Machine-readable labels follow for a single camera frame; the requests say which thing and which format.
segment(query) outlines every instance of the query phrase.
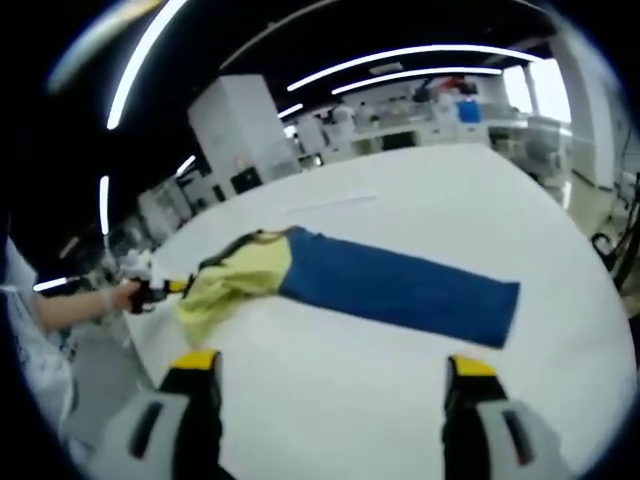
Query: yellow cloth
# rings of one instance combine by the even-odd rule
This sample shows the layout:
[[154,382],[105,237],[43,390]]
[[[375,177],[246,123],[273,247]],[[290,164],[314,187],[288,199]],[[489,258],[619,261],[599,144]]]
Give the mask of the yellow cloth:
[[278,291],[291,266],[289,242],[281,234],[257,234],[256,239],[219,266],[202,269],[186,298],[178,302],[178,319],[192,347],[246,299]]

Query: human arm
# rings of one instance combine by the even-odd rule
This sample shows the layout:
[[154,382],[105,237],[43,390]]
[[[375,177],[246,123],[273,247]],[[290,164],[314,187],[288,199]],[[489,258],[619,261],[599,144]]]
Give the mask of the human arm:
[[140,288],[137,282],[75,295],[34,298],[38,320],[46,330],[61,330],[104,315],[110,310],[129,310],[129,297]]

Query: black ceiling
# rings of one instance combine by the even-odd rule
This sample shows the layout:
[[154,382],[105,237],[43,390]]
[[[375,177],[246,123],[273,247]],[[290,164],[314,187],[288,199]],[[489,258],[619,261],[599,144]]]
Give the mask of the black ceiling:
[[[21,135],[16,150],[20,161],[11,185],[13,230],[23,244],[46,232],[49,250],[59,251],[78,229],[96,224],[101,175],[112,176],[111,208],[117,217],[133,205],[138,192],[166,178],[186,157],[197,153],[186,121],[191,102],[245,42],[270,23],[314,2],[188,0],[143,64],[122,122],[114,131],[104,127],[113,94],[137,40],[157,10],[130,25],[94,57],[67,91],[52,98],[41,91],[46,72],[65,46],[112,2],[42,3],[31,12],[37,17],[30,22],[31,30],[38,35],[23,53],[30,68],[23,70],[20,80],[24,108],[15,116]],[[291,93],[286,86],[358,56],[431,43],[511,47],[553,31],[544,14],[511,0],[339,0],[278,28],[222,73],[264,75],[279,108],[297,102],[313,106],[330,100],[332,88],[368,78],[372,65],[340,72]],[[541,43],[528,52],[548,56],[547,48]],[[411,55],[401,62],[406,69],[480,66],[488,58],[451,52]],[[513,63],[505,58],[497,66]],[[35,204],[33,198],[42,201]]]

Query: window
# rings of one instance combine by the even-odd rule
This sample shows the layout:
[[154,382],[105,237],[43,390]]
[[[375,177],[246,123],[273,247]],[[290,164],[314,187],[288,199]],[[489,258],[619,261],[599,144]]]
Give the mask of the window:
[[507,91],[509,105],[517,108],[522,113],[533,113],[531,94],[524,79],[522,67],[505,68],[502,73],[502,80]]
[[529,65],[540,115],[561,122],[571,122],[571,110],[567,90],[562,80],[558,62],[553,58],[532,62]]

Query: floor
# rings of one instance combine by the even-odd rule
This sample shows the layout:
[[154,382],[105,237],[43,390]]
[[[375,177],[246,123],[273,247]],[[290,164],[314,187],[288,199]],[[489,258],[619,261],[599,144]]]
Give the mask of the floor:
[[[595,188],[586,180],[571,173],[564,182],[553,182],[547,192],[566,210],[587,238],[596,232],[607,234],[614,242],[624,230],[629,214],[624,202],[614,192]],[[640,314],[640,265],[632,270],[625,282],[622,299],[629,316]]]
[[82,325],[72,362],[76,380],[76,405],[65,422],[65,434],[88,451],[99,444],[106,423],[142,389],[151,389],[138,355],[127,337],[120,313],[110,313],[102,326]]

